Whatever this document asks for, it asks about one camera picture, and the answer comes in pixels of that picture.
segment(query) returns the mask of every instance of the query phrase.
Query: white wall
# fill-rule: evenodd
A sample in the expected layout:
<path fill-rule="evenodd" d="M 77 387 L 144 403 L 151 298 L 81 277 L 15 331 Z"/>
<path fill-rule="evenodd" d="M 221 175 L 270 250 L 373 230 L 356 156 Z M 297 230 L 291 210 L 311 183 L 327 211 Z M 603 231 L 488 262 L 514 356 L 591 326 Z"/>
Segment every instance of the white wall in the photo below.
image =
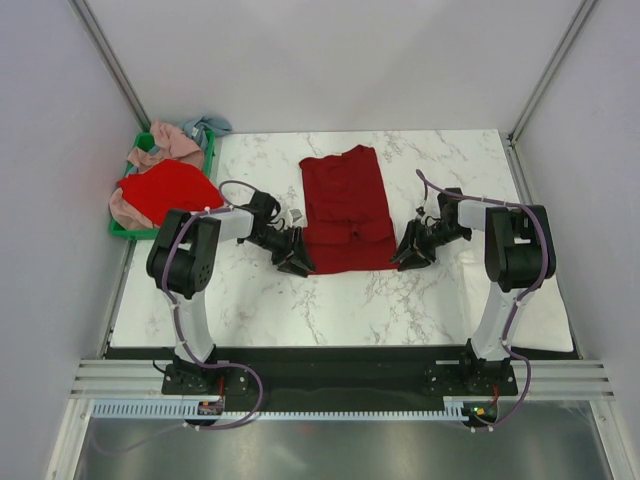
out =
<path fill-rule="evenodd" d="M 152 117 L 510 131 L 580 0 L 89 3 Z"/>
<path fill-rule="evenodd" d="M 0 16 L 0 478 L 44 476 L 124 244 L 107 200 L 138 131 L 65 0 Z"/>
<path fill-rule="evenodd" d="M 640 3 L 600 2 L 520 143 L 582 351 L 640 447 Z"/>

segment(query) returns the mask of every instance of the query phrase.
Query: pink cloth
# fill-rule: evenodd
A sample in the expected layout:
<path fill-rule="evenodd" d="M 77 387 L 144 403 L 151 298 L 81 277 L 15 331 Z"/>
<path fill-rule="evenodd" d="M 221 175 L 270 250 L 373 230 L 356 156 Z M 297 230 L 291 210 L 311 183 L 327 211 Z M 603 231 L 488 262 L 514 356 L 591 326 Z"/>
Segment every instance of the pink cloth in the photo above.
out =
<path fill-rule="evenodd" d="M 160 150 L 153 155 L 136 147 L 131 150 L 127 160 L 144 173 L 165 158 L 173 158 L 182 163 L 193 165 L 202 170 L 204 152 L 198 144 L 187 137 L 182 130 L 170 123 L 154 120 L 150 132 L 153 141 Z M 151 220 L 140 213 L 133 205 L 122 198 L 122 188 L 118 188 L 109 199 L 111 215 L 125 230 L 146 230 L 157 228 Z"/>
<path fill-rule="evenodd" d="M 147 230 L 155 228 L 153 222 L 142 215 L 133 205 L 122 198 L 122 188 L 118 188 L 109 199 L 111 215 L 125 230 Z"/>
<path fill-rule="evenodd" d="M 178 127 L 170 123 L 154 120 L 151 124 L 150 132 L 160 150 L 153 155 L 149 155 L 149 153 L 136 147 L 131 150 L 127 157 L 127 160 L 138 167 L 140 173 L 146 172 L 165 158 L 174 158 L 202 170 L 204 152 L 196 142 L 187 137 Z"/>

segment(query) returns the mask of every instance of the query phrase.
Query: white cable tray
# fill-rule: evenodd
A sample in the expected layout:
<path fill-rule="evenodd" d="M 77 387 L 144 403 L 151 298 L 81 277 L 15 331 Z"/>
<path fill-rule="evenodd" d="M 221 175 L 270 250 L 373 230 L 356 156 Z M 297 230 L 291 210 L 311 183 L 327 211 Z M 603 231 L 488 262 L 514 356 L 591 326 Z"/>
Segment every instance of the white cable tray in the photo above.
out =
<path fill-rule="evenodd" d="M 96 400 L 93 418 L 130 418 L 156 420 L 214 420 L 220 418 L 198 413 L 197 400 Z M 409 412 L 260 412 L 256 418 L 261 420 L 350 420 L 350 421 L 464 421 L 462 402 L 446 401 L 442 411 Z M 245 416 L 247 412 L 225 412 L 223 418 L 234 419 Z"/>

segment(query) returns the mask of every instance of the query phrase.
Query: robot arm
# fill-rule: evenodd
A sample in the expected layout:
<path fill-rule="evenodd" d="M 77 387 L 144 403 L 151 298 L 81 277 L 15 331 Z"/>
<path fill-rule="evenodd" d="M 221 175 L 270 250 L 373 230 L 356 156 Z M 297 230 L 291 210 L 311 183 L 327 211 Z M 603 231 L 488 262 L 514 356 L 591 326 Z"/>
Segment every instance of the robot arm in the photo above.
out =
<path fill-rule="evenodd" d="M 271 195 L 257 191 L 249 204 L 200 214 L 188 227 L 182 239 L 184 248 L 181 245 L 176 250 L 166 279 L 180 309 L 180 325 L 174 330 L 180 328 L 184 339 L 175 332 L 176 357 L 191 362 L 184 348 L 186 342 L 199 361 L 215 363 L 211 358 L 215 345 L 207 324 L 204 289 L 213 275 L 219 243 L 234 239 L 254 243 L 270 251 L 272 263 L 283 272 L 306 277 L 314 270 L 302 242 L 301 228 L 278 231 L 271 225 L 279 211 L 280 205 Z M 158 232 L 147 260 L 147 273 L 159 289 L 163 288 L 162 276 L 171 248 L 191 216 L 189 212 L 171 210 Z"/>
<path fill-rule="evenodd" d="M 458 195 L 460 189 L 447 189 Z M 475 200 L 459 200 L 445 193 L 438 195 L 440 219 L 429 225 L 424 209 L 417 210 L 409 222 L 398 251 L 392 258 L 399 270 L 421 268 L 436 260 L 436 248 L 458 238 L 471 239 L 472 230 L 484 231 L 484 263 L 491 280 L 489 298 L 478 329 L 467 342 L 468 369 L 478 374 L 485 365 L 500 364 L 509 357 L 503 348 L 503 334 L 518 297 L 534 285 L 542 268 L 540 239 L 525 212 L 519 208 L 495 206 Z M 547 245 L 548 268 L 545 278 L 555 273 L 555 252 L 546 210 L 539 205 L 528 208 L 540 221 Z M 523 306 L 531 297 L 519 300 Z M 522 308 L 509 324 L 506 337 L 511 345 Z"/>

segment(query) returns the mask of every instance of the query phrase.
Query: black mounting plate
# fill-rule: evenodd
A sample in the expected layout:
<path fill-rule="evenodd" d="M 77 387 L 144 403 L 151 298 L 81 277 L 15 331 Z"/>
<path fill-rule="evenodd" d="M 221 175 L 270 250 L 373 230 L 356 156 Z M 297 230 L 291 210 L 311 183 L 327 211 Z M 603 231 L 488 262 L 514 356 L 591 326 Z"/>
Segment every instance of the black mounting plate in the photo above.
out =
<path fill-rule="evenodd" d="M 167 365 L 162 381 L 163 395 L 218 395 L 218 374 L 215 371 L 203 371 L 187 362 Z"/>
<path fill-rule="evenodd" d="M 427 365 L 425 376 L 427 395 L 433 397 L 492 397 L 494 385 L 498 387 L 501 397 L 518 394 L 512 366 L 508 367 L 507 373 L 503 376 L 479 373 L 465 378 L 458 362 L 430 363 Z"/>

